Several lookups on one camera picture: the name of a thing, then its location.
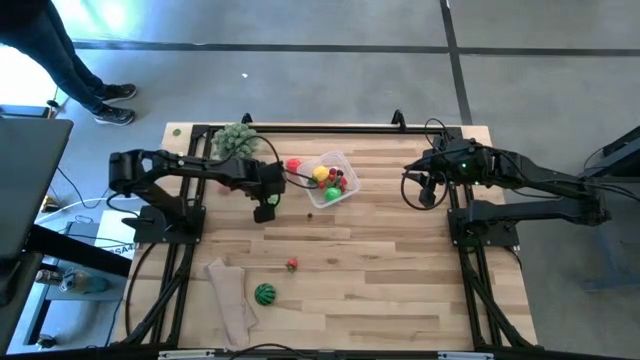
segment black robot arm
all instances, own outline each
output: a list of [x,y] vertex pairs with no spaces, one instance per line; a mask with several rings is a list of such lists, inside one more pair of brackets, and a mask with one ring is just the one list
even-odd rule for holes
[[[145,161],[151,164],[148,169],[143,166]],[[258,223],[275,218],[274,206],[267,200],[284,193],[286,181],[282,164],[266,164],[254,159],[210,160],[164,150],[131,150],[113,153],[109,159],[109,187],[113,191],[125,196],[135,194],[159,209],[167,226],[188,225],[193,217],[189,216],[184,199],[169,195],[155,184],[167,175],[216,180],[232,190],[242,190],[259,202],[254,211],[254,220]]]
[[422,158],[407,165],[405,170],[408,179],[423,187],[419,199],[427,207],[435,201],[435,185],[445,182],[495,185],[504,189],[529,187],[559,197],[557,200],[506,205],[473,200],[466,209],[452,211],[456,214],[453,221],[457,224],[457,232],[467,236],[486,235],[492,225],[522,220],[564,219],[595,226],[610,219],[604,208],[604,198],[584,179],[540,167],[526,156],[484,146],[474,139],[444,141],[436,138],[434,147],[424,151]]

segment beige cloth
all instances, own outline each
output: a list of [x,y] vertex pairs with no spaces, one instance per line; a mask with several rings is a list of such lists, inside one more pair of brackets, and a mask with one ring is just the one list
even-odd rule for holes
[[257,324],[258,319],[244,297],[244,269],[227,267],[218,258],[205,266],[205,272],[216,292],[227,348],[241,350],[248,347],[249,328]]

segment clear plastic container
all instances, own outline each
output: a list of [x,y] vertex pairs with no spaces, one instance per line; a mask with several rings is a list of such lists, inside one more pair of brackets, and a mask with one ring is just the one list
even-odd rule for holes
[[[344,157],[344,154],[340,151],[331,151],[320,156],[317,159],[303,162],[298,167],[298,173],[310,177],[313,173],[313,169],[320,165],[323,165],[328,169],[331,169],[333,167],[338,170],[342,170],[344,172],[344,177],[347,179],[347,186],[345,192],[339,198],[331,201],[325,200],[325,189],[307,189],[306,191],[309,194],[309,198],[311,198],[311,202],[315,207],[319,209],[326,208],[327,206],[342,201],[360,191],[360,181],[358,181],[358,177],[351,168],[351,165],[349,165],[347,158]],[[299,179],[301,184],[307,183],[306,179],[302,177],[300,177]]]

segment butcher block table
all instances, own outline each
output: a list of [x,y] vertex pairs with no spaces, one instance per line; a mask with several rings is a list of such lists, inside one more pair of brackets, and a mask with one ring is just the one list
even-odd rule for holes
[[[186,154],[193,125],[167,124],[163,148]],[[487,127],[465,126],[462,133],[491,145]],[[283,161],[342,151],[360,180],[361,190],[337,205],[317,209],[304,189],[287,184],[276,219],[256,224],[252,212],[257,202],[240,191],[224,194],[218,183],[207,182],[205,230],[195,250],[179,347],[224,347],[222,317],[204,272],[207,264],[222,258],[228,266],[246,270],[246,297],[259,320],[249,330],[250,345],[270,342],[299,349],[472,350],[460,259],[451,245],[446,220],[449,201],[424,212],[409,208],[400,196],[402,167],[429,147],[425,136],[263,135],[273,142]],[[254,157],[275,159],[264,143]],[[167,177],[158,183],[177,195],[181,178]],[[474,192],[476,199],[504,201],[499,188],[474,187]],[[418,193],[419,186],[407,181],[407,195],[415,203]],[[462,191],[459,197],[464,206]],[[136,252],[132,269],[145,248]],[[157,245],[141,266],[131,297],[133,327],[158,297],[167,249],[168,245]],[[299,268],[291,274],[285,264],[294,257]],[[486,257],[496,302],[521,334],[535,343],[518,262],[502,248],[487,248]],[[277,290],[271,306],[260,306],[253,298],[255,287],[262,283]],[[175,296],[167,307],[163,341],[171,327],[174,300]],[[123,313],[115,341],[125,337]],[[483,335],[490,339],[482,306],[479,314]]]

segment black shoe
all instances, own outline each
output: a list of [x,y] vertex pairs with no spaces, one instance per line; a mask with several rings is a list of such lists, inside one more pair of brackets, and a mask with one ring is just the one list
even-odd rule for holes
[[109,105],[104,105],[102,110],[93,114],[98,124],[111,124],[124,126],[133,121],[136,113],[129,109],[120,109]]
[[98,96],[105,104],[112,104],[116,101],[131,99],[136,96],[138,88],[133,84],[107,85],[104,96]]

